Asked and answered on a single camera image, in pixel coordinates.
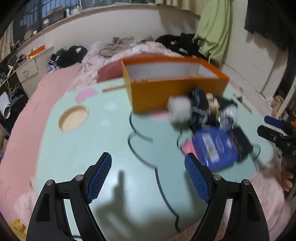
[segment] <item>blue package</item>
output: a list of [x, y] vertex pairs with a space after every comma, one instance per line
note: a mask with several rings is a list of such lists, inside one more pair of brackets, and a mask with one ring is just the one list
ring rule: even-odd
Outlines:
[[205, 128], [197, 131], [193, 145], [199, 162], [212, 172], [233, 165], [238, 152], [227, 131], [220, 128]]

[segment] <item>metal screw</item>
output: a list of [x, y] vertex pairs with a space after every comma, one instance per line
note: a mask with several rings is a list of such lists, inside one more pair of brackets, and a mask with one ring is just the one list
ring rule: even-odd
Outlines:
[[75, 180], [76, 181], [80, 181], [80, 180], [82, 180], [83, 179], [83, 175], [77, 175], [76, 177], [75, 177]]
[[245, 179], [245, 180], [244, 180], [244, 184], [245, 184], [246, 186], [248, 186], [248, 185], [250, 185], [251, 183], [250, 183], [249, 180]]
[[48, 180], [47, 182], [46, 182], [46, 185], [48, 185], [48, 186], [50, 186], [51, 184], [53, 184], [54, 183], [54, 181], [53, 180]]
[[221, 176], [218, 175], [218, 174], [215, 174], [215, 175], [214, 175], [214, 179], [215, 179], [216, 181], [220, 181], [220, 180], [221, 180]]

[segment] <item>pink bed sheet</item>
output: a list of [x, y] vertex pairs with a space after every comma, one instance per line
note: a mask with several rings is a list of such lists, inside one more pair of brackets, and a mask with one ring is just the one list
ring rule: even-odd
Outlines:
[[7, 222], [17, 217], [18, 199], [35, 185], [39, 145], [47, 118], [80, 66], [75, 64], [45, 75], [15, 122], [0, 164], [0, 211]]

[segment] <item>orange box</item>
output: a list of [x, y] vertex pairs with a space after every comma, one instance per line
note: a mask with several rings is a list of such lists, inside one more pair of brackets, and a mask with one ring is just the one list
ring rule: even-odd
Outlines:
[[229, 77], [201, 58], [134, 57], [122, 60], [124, 84], [134, 113], [166, 109], [170, 96], [196, 87], [222, 96]]

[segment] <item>table surface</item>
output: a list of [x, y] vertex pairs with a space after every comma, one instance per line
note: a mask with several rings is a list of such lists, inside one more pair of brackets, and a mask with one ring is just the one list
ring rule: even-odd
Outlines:
[[[165, 115], [132, 115], [125, 89], [101, 93], [110, 85], [122, 85], [122, 79], [93, 85], [96, 94], [79, 104], [89, 110], [86, 122], [78, 129], [63, 132], [58, 120], [68, 108], [78, 104], [79, 91], [66, 93], [53, 107], [39, 152], [37, 192], [48, 179], [69, 181], [96, 163], [103, 152], [112, 156], [112, 167], [99, 197], [90, 204], [94, 217], [108, 241], [162, 240], [179, 229], [200, 220], [206, 209], [184, 167], [184, 155], [177, 148], [180, 134]], [[239, 95], [231, 85], [224, 96]], [[261, 146], [259, 160], [266, 163], [274, 155], [273, 145], [257, 135], [263, 117], [248, 102], [254, 114], [239, 105], [239, 121], [250, 142]], [[184, 142], [191, 133], [184, 133]], [[218, 173], [226, 180], [250, 179], [256, 167], [250, 157]], [[70, 201], [65, 200], [71, 231], [79, 234]]]

